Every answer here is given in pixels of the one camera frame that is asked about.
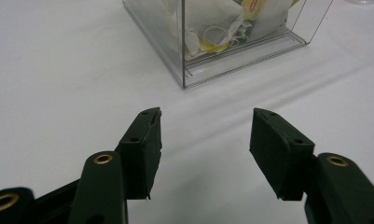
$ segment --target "metal ring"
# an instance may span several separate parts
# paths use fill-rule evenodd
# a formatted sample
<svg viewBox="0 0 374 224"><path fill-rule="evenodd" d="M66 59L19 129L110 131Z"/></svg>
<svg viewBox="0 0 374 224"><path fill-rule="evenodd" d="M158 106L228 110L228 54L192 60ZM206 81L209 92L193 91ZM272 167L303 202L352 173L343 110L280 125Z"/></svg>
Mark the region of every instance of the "metal ring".
<svg viewBox="0 0 374 224"><path fill-rule="evenodd" d="M113 159L113 156L111 156L109 154L103 154L103 155L100 155L100 156L97 156L96 158L94 158L93 161L96 164L102 165L102 164L109 163L112 159Z"/></svg>
<svg viewBox="0 0 374 224"><path fill-rule="evenodd" d="M14 205L18 199L19 199L19 194L17 193L7 193L3 194L0 196L0 201L3 199L9 199L7 203L0 204L0 212L6 210L10 206Z"/></svg>
<svg viewBox="0 0 374 224"><path fill-rule="evenodd" d="M326 157L326 160L329 163L332 163L332 164L337 165L337 166L345 167L345 166L349 165L349 163L341 157L329 156L329 157Z"/></svg>

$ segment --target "screw hole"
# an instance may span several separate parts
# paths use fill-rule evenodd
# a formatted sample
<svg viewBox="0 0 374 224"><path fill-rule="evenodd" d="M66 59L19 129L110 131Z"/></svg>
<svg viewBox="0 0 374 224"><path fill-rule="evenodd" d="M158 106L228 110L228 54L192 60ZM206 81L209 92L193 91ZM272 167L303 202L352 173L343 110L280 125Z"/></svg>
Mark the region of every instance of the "screw hole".
<svg viewBox="0 0 374 224"><path fill-rule="evenodd" d="M139 138L136 138L136 137L134 137L134 138L131 138L131 142L138 142L138 141L140 141L140 139L139 139Z"/></svg>
<svg viewBox="0 0 374 224"><path fill-rule="evenodd" d="M19 199L19 194L7 193L0 196L0 212L14 205Z"/></svg>
<svg viewBox="0 0 374 224"><path fill-rule="evenodd" d="M113 157L109 154L103 154L103 155L100 155L100 156L97 156L96 158L94 158L94 162L96 164L106 164L108 162L110 162L111 160L113 159Z"/></svg>
<svg viewBox="0 0 374 224"><path fill-rule="evenodd" d="M103 215L95 215L90 218L85 222L86 224L102 224L104 223L105 218Z"/></svg>
<svg viewBox="0 0 374 224"><path fill-rule="evenodd" d="M349 163L341 157L330 156L330 157L327 157L326 160L329 163L332 163L337 166L348 166L349 165Z"/></svg>
<svg viewBox="0 0 374 224"><path fill-rule="evenodd" d="M300 140L300 139L295 139L294 142L295 142L295 143L298 143L298 144L303 144L303 141Z"/></svg>

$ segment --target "yellow object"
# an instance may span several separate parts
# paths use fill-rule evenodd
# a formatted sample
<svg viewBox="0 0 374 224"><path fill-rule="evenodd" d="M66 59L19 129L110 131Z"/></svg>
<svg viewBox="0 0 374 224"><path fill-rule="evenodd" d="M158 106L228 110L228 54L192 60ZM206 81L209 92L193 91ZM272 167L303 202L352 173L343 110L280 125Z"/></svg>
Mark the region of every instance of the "yellow object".
<svg viewBox="0 0 374 224"><path fill-rule="evenodd" d="M242 8L244 10L244 20L253 21L258 16L258 12L262 7L264 0L242 0Z"/></svg>
<svg viewBox="0 0 374 224"><path fill-rule="evenodd" d="M221 46L216 46L214 44L210 44L207 41L204 41L202 38L199 38L199 42L201 43L201 51L207 53L220 53L228 48L229 43L226 43Z"/></svg>

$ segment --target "transparent container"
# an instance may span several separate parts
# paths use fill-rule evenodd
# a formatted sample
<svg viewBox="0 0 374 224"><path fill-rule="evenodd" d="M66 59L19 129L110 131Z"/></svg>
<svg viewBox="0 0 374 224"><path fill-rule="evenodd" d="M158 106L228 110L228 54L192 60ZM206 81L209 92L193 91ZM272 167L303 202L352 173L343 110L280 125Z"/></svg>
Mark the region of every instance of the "transparent container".
<svg viewBox="0 0 374 224"><path fill-rule="evenodd" d="M183 88L311 43L332 0L123 0Z"/></svg>

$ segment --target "white tablecloth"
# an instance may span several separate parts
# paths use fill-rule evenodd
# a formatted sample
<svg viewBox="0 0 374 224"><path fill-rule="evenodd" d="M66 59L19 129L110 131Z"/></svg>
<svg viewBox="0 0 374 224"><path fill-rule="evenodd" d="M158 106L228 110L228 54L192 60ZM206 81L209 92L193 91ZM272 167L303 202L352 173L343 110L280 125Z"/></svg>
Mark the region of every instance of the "white tablecloth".
<svg viewBox="0 0 374 224"><path fill-rule="evenodd" d="M307 48L183 91L120 0L0 0L0 189L39 197L78 179L154 106L162 158L131 224L307 223L248 151L253 108L374 184L374 5L334 0Z"/></svg>

